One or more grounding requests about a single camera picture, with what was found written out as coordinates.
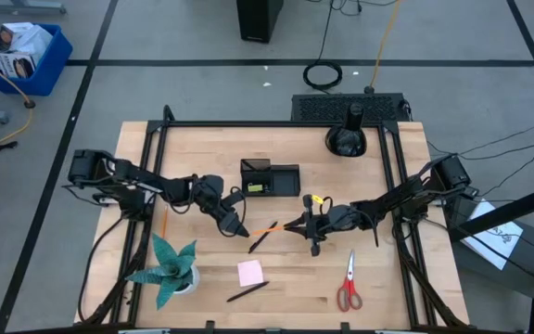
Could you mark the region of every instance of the yellow tag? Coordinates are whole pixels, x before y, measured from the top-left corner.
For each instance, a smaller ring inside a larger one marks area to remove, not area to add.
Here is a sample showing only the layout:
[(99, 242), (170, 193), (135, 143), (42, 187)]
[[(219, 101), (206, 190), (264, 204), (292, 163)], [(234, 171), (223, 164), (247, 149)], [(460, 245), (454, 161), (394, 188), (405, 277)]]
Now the yellow tag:
[(312, 195), (312, 200), (314, 200), (315, 202), (317, 202), (319, 204), (323, 204), (324, 203), (324, 200), (321, 199), (320, 197), (316, 196), (316, 195)]
[(248, 192), (263, 191), (263, 185), (248, 185)]

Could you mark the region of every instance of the orange stick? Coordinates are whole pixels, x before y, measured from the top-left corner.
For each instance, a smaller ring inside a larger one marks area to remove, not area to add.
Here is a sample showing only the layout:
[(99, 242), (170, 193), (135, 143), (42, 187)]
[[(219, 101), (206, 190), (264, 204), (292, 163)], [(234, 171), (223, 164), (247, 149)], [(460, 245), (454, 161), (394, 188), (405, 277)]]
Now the orange stick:
[(273, 231), (281, 231), (283, 230), (285, 227), (283, 226), (276, 226), (274, 228), (266, 228), (264, 230), (258, 230), (258, 231), (255, 231), (252, 233), (253, 236), (260, 236), (261, 234), (263, 233), (267, 233), (267, 232), (273, 232)]
[(162, 223), (162, 238), (166, 236), (166, 223), (168, 222), (168, 205), (164, 206), (164, 223)]

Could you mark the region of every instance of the concrete floor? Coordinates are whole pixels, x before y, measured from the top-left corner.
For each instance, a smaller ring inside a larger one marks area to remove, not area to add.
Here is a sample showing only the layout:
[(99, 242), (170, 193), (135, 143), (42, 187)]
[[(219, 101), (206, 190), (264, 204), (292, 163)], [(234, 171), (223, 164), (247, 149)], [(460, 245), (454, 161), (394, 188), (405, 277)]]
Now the concrete floor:
[[(74, 46), (71, 58), (88, 59), (111, 2), (65, 3), (69, 14), (64, 17), (0, 14), (0, 23), (59, 24)], [(534, 1), (515, 3), (534, 40)], [(354, 5), (349, 3), (347, 11), (355, 10)], [(358, 17), (334, 12), (323, 58), (375, 58), (391, 11), (392, 6), (363, 5)], [(100, 59), (315, 58), (327, 5), (287, 0), (268, 45), (241, 41), (235, 15), (234, 0), (119, 0)], [(384, 58), (532, 60), (505, 0), (404, 1)], [(359, 93), (373, 68), (343, 70), (343, 82), (332, 91)], [(180, 120), (288, 120), (291, 96), (313, 93), (302, 81), (302, 71), (302, 66), (96, 67), (68, 152), (113, 151), (122, 122), (157, 119), (164, 104), (170, 104)], [(19, 147), (0, 153), (0, 305), (84, 73), (84, 66), (68, 66), (51, 96), (35, 98), (35, 117), (18, 137)], [(313, 75), (324, 78), (330, 73)], [(442, 149), (464, 150), (534, 125), (533, 66), (382, 67), (376, 91), (403, 93), (428, 139)], [(23, 124), (27, 114), (20, 102), (17, 96), (0, 95), (0, 109), (12, 113), (10, 124), (0, 125), (0, 137)], [(478, 155), (529, 142), (534, 143), (534, 132)], [(530, 149), (464, 164), (475, 186), (484, 191), (533, 155)], [(99, 211), (59, 189), (66, 183), (69, 158), (7, 330), (68, 326), (73, 320)], [(488, 198), (516, 199), (532, 191), (534, 163)], [(534, 215), (523, 221), (534, 225)], [(460, 274), (472, 324), (500, 330), (527, 327), (530, 299), (479, 276)]]

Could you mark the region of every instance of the plant pot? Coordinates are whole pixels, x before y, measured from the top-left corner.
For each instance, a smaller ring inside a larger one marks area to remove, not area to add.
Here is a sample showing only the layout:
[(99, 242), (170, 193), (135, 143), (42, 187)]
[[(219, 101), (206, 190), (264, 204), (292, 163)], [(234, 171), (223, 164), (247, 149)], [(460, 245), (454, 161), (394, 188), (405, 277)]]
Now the plant pot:
[(197, 289), (197, 286), (199, 285), (199, 281), (201, 279), (199, 269), (197, 269), (197, 267), (192, 264), (191, 272), (193, 272), (193, 284), (189, 284), (186, 288), (182, 290), (176, 290), (174, 294), (189, 294)]

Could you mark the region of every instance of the red scissors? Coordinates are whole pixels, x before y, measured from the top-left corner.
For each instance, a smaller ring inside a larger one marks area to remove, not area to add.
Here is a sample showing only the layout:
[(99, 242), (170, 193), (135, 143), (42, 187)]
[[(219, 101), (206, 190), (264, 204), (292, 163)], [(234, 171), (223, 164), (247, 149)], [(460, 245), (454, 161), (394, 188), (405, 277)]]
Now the red scissors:
[(347, 312), (350, 308), (359, 310), (362, 308), (362, 297), (356, 292), (353, 286), (353, 260), (355, 258), (353, 250), (350, 254), (350, 263), (348, 264), (348, 275), (339, 290), (337, 291), (337, 305), (339, 310)]

